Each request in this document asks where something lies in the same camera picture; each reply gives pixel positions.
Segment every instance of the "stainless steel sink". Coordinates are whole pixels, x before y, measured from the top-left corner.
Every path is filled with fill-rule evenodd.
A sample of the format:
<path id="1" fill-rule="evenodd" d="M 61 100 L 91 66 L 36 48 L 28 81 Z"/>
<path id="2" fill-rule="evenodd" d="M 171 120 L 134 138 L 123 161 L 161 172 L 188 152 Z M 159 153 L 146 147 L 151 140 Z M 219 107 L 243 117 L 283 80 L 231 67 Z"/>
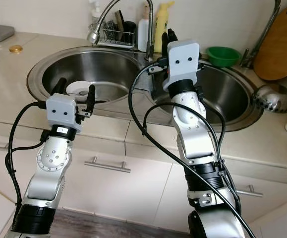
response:
<path id="1" fill-rule="evenodd" d="M 256 88 L 244 75 L 231 68 L 216 68 L 204 63 L 204 69 L 197 72 L 195 87 L 201 86 L 207 103 L 214 106 L 226 119 L 227 131 L 246 128 L 255 123 L 262 115 L 261 109 L 250 103 L 250 96 Z M 151 96 L 156 104 L 170 102 L 168 93 L 162 88 L 163 75 L 154 77 L 154 91 Z M 172 107 L 163 106 L 167 113 L 172 113 Z M 220 119 L 210 110 L 206 110 L 206 119 L 220 130 Z"/>
<path id="2" fill-rule="evenodd" d="M 121 51 L 90 46 L 63 50 L 38 62 L 27 76 L 27 87 L 37 100 L 46 100 L 61 77 L 66 86 L 76 81 L 88 81 L 96 86 L 94 114 L 122 119 L 132 119 L 128 109 L 127 94 L 137 72 L 147 65 L 144 53 Z M 205 98 L 222 112 L 227 120 L 227 130 L 245 128 L 259 119 L 262 109 L 250 103 L 256 87 L 243 75 L 232 69 L 218 69 L 205 63 L 197 73 Z M 144 74 L 136 86 L 133 105 L 139 119 L 154 104 L 169 101 L 162 89 L 163 75 Z M 171 107 L 154 110 L 148 122 L 172 125 Z M 207 119 L 216 131 L 219 119 L 207 112 Z"/>
<path id="3" fill-rule="evenodd" d="M 126 97 L 140 64 L 133 57 L 108 49 L 78 47 L 55 53 L 38 62 L 27 77 L 30 93 L 46 100 L 61 77 L 70 85 L 88 81 L 96 86 L 96 103 Z"/>

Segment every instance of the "faucet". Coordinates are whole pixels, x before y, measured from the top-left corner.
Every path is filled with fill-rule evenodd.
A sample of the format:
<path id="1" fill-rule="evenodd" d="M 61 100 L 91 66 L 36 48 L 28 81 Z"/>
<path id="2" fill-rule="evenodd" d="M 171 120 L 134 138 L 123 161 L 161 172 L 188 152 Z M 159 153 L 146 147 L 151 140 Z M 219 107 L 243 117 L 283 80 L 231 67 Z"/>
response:
<path id="1" fill-rule="evenodd" d="M 262 32 L 259 40 L 257 41 L 255 47 L 251 51 L 250 55 L 248 55 L 249 48 L 247 48 L 246 51 L 244 52 L 243 57 L 242 57 L 241 62 L 240 62 L 241 67 L 253 68 L 253 61 L 256 58 L 256 56 L 260 50 L 260 47 L 261 47 L 264 39 L 267 36 L 267 33 L 269 32 L 274 20 L 276 19 L 277 15 L 279 13 L 280 6 L 281 6 L 281 0 L 275 0 L 274 9 L 273 9 L 272 15 L 271 15 L 271 17 L 267 23 L 267 26 L 265 27 L 264 31 Z"/>
<path id="2" fill-rule="evenodd" d="M 101 14 L 96 28 L 89 33 L 87 39 L 93 43 L 93 44 L 97 44 L 99 41 L 99 30 L 100 27 L 107 15 L 107 13 L 111 10 L 111 8 L 120 0 L 112 0 L 105 8 L 105 10 L 103 11 L 103 13 Z M 145 60 L 148 60 L 149 62 L 153 61 L 153 53 L 154 53 L 154 45 L 152 42 L 152 25 L 153 25 L 153 4 L 152 4 L 152 0 L 147 0 L 148 4 L 149 4 L 149 28 L 148 28 L 148 42 L 147 42 L 147 52 L 146 52 L 146 56 L 145 56 Z"/>

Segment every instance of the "black cable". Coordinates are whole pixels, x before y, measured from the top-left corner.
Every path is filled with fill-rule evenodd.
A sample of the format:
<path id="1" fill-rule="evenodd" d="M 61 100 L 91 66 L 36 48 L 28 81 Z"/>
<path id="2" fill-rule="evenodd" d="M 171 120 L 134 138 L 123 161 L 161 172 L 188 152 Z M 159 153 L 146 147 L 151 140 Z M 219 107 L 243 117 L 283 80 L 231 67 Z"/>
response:
<path id="1" fill-rule="evenodd" d="M 168 103 L 156 104 L 156 105 L 150 107 L 150 108 L 148 109 L 148 111 L 146 112 L 146 114 L 145 114 L 145 116 L 144 116 L 144 119 L 143 119 L 143 127 L 144 127 L 144 128 L 146 128 L 146 125 L 147 125 L 147 117 L 148 117 L 149 113 L 150 113 L 152 110 L 154 110 L 155 108 L 158 108 L 158 107 L 161 107 L 161 106 L 177 106 L 177 107 L 180 107 L 180 108 L 183 108 L 183 109 L 189 111 L 190 113 L 193 113 L 193 114 L 196 115 L 198 118 L 200 118 L 200 119 L 204 122 L 204 124 L 208 127 L 208 129 L 209 129 L 209 131 L 210 131 L 210 133 L 211 133 L 211 135 L 212 135 L 212 138 L 213 138 L 213 140 L 214 140 L 215 150 L 216 150 L 216 153 L 217 153 L 217 159 L 218 159 L 218 161 L 221 163 L 221 156 L 220 156 L 220 149 L 219 149 L 219 145 L 218 145 L 218 140 L 217 140 L 217 136 L 216 136 L 216 134 L 215 134 L 213 128 L 212 128 L 211 125 L 206 121 L 206 119 L 202 117 L 202 115 L 200 115 L 198 112 L 194 111 L 193 109 L 191 109 L 191 108 L 189 108 L 189 107 L 187 107 L 187 106 L 185 106 L 185 105 L 182 105 L 182 104 L 179 104 L 179 103 L 170 103 L 170 102 L 168 102 Z"/>
<path id="2" fill-rule="evenodd" d="M 168 156 L 170 156 L 173 160 L 175 160 L 177 163 L 179 163 L 180 165 L 184 166 L 186 169 L 190 170 L 193 174 L 195 174 L 204 184 L 206 184 L 206 186 L 208 186 L 232 211 L 232 213 L 238 218 L 239 222 L 242 224 L 242 226 L 245 228 L 245 230 L 248 232 L 248 234 L 250 235 L 251 238 L 255 238 L 255 235 L 253 234 L 253 232 L 251 231 L 250 227 L 247 225 L 247 223 L 244 221 L 244 219 L 237 213 L 237 211 L 234 209 L 234 207 L 232 206 L 232 204 L 225 199 L 225 197 L 217 190 L 215 189 L 213 186 L 211 186 L 206 180 L 204 180 L 198 173 L 196 173 L 192 167 L 190 167 L 189 165 L 187 165 L 186 163 L 184 163 L 182 160 L 180 160 L 177 156 L 175 156 L 174 154 L 172 154 L 169 150 L 167 150 L 166 148 L 164 148 L 160 143 L 158 143 L 146 130 L 145 128 L 141 125 L 140 121 L 138 120 L 134 109 L 133 109 L 133 105 L 132 105 L 132 93 L 134 90 L 134 86 L 137 83 L 138 79 L 140 78 L 140 76 L 147 71 L 150 67 L 152 66 L 158 66 L 157 63 L 152 63 L 146 67 L 144 67 L 143 69 L 140 70 L 140 72 L 137 74 L 136 78 L 134 79 L 134 81 L 132 82 L 132 85 L 130 87 L 129 90 L 129 94 L 128 94 L 128 104 L 129 104 L 129 110 L 130 113 L 133 117 L 134 122 L 136 123 L 136 125 L 138 126 L 138 128 L 141 130 L 141 132 L 156 146 L 158 147 L 161 151 L 163 151 L 165 154 L 167 154 Z"/>
<path id="3" fill-rule="evenodd" d="M 203 103 L 203 105 L 209 109 L 210 111 L 212 111 L 213 113 L 215 113 L 221 123 L 222 123 L 222 130 L 221 130 L 221 134 L 220 134 L 220 137 L 219 137 L 219 150 L 221 149 L 221 145 L 222 145 L 222 141 L 223 141 L 223 138 L 224 138 L 224 135 L 225 135 L 225 132 L 226 132 L 226 120 L 224 118 L 224 116 L 214 107 L 212 107 L 210 104 L 208 104 L 204 99 L 200 99 L 201 103 Z M 233 182 L 233 179 L 229 173 L 229 170 L 228 168 L 226 167 L 224 161 L 222 160 L 222 165 L 223 165 L 223 168 L 227 174 L 227 178 L 224 176 L 223 179 L 224 179 L 224 182 L 226 183 L 228 189 L 231 191 L 231 193 L 233 194 L 233 197 L 234 197 L 234 200 L 235 200 L 235 205 L 236 205 L 236 210 L 239 214 L 241 214 L 241 202 L 240 202 L 240 198 L 238 196 L 238 193 L 237 193 L 237 189 L 236 189 L 236 186 L 234 185 L 234 182 Z"/>
<path id="4" fill-rule="evenodd" d="M 201 103 L 203 103 L 203 105 L 210 111 L 212 111 L 213 113 L 215 113 L 219 119 L 221 120 L 222 123 L 222 130 L 221 130 L 221 134 L 219 136 L 219 140 L 218 140 L 218 144 L 219 147 L 222 145 L 223 142 L 223 138 L 226 132 L 226 120 L 224 118 L 224 116 L 218 111 L 216 110 L 216 108 L 212 107 L 211 105 L 209 105 L 204 99 L 200 99 Z"/>
<path id="5" fill-rule="evenodd" d="M 20 210 L 22 197 L 21 197 L 21 191 L 20 191 L 19 184 L 18 184 L 18 182 L 16 180 L 16 177 L 15 177 L 15 172 L 16 171 L 14 170 L 14 167 L 13 167 L 13 160 L 12 160 L 13 137 L 14 137 L 16 126 L 18 125 L 21 117 L 23 116 L 25 111 L 28 110 L 32 106 L 40 107 L 41 104 L 39 102 L 30 103 L 30 104 L 26 105 L 20 111 L 20 113 L 18 114 L 18 116 L 16 117 L 16 119 L 15 119 L 13 125 L 12 125 L 12 128 L 11 128 L 11 132 L 10 132 L 10 136 L 9 136 L 9 144 L 8 144 L 8 153 L 7 153 L 6 158 L 5 158 L 5 166 L 6 166 L 7 170 L 8 170 L 8 173 L 10 174 L 10 177 L 12 179 L 12 182 L 13 182 L 13 185 L 14 185 L 14 188 L 15 188 L 16 196 L 17 196 L 17 202 L 16 202 L 16 209 L 15 209 L 14 217 L 16 216 L 16 214 Z"/>
<path id="6" fill-rule="evenodd" d="M 158 108 L 158 107 L 161 107 L 161 106 L 177 106 L 177 107 L 180 107 L 180 108 L 183 108 L 183 109 L 186 109 L 187 111 L 189 111 L 190 113 L 193 113 L 194 115 L 196 115 L 197 117 L 199 117 L 203 122 L 204 124 L 208 127 L 212 137 L 213 137 L 213 140 L 214 140 L 214 144 L 215 144 L 215 148 L 216 148 L 216 153 L 217 153 L 217 159 L 219 162 L 221 162 L 221 170 L 225 170 L 226 173 L 227 173 L 227 177 L 223 176 L 223 179 L 224 179 L 224 182 L 226 183 L 228 189 L 231 191 L 232 195 L 233 195 L 233 198 L 235 200 L 235 208 L 236 208 L 236 211 L 241 214 L 241 203 L 240 203 L 240 198 L 237 194 L 237 190 L 234 186 L 234 183 L 233 183 L 233 180 L 231 178 L 231 175 L 227 169 L 227 167 L 225 166 L 222 158 L 221 158 L 221 155 L 220 155 L 220 145 L 219 143 L 217 142 L 217 137 L 216 137 L 216 134 L 214 132 L 214 129 L 212 128 L 212 126 L 206 121 L 205 118 L 203 118 L 199 113 L 193 111 L 191 108 L 187 107 L 187 106 L 184 106 L 182 104 L 177 104 L 177 103 L 160 103 L 160 104 L 156 104 L 154 106 L 152 106 L 147 112 L 146 114 L 144 115 L 144 119 L 143 119 L 143 127 L 145 128 L 145 131 L 147 130 L 147 117 L 148 115 L 150 114 L 150 112 L 155 109 L 155 108 Z"/>
<path id="7" fill-rule="evenodd" d="M 33 145 L 33 146 L 17 147 L 17 148 L 12 149 L 12 153 L 15 151 L 18 151 L 18 150 L 32 150 L 32 149 L 40 147 L 41 145 L 43 145 L 43 143 L 44 142 L 41 141 L 40 143 Z M 8 172 L 11 172 L 11 167 L 9 164 L 9 153 L 6 154 L 5 159 L 4 159 L 4 163 L 5 163 L 5 166 L 8 170 Z"/>

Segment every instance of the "sticker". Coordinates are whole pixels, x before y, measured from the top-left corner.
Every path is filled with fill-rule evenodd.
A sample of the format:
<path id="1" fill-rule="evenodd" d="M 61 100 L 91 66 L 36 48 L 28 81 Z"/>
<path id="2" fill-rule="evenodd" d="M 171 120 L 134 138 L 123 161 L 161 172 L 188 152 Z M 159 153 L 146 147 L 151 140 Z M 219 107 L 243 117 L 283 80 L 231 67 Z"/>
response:
<path id="1" fill-rule="evenodd" d="M 64 127 L 58 127 L 58 128 L 56 129 L 56 132 L 60 132 L 60 133 L 67 134 L 68 129 L 67 129 L 67 128 L 64 128 Z"/>

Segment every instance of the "metal strainer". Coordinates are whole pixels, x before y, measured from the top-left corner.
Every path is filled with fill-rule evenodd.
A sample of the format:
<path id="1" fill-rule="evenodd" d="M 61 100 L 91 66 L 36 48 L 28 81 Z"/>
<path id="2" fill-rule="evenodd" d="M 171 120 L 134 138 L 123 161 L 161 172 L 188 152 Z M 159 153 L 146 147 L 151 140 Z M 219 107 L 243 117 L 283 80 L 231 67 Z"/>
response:
<path id="1" fill-rule="evenodd" d="M 287 113 L 287 88 L 278 84 L 263 85 L 252 94 L 253 103 L 274 113 Z"/>

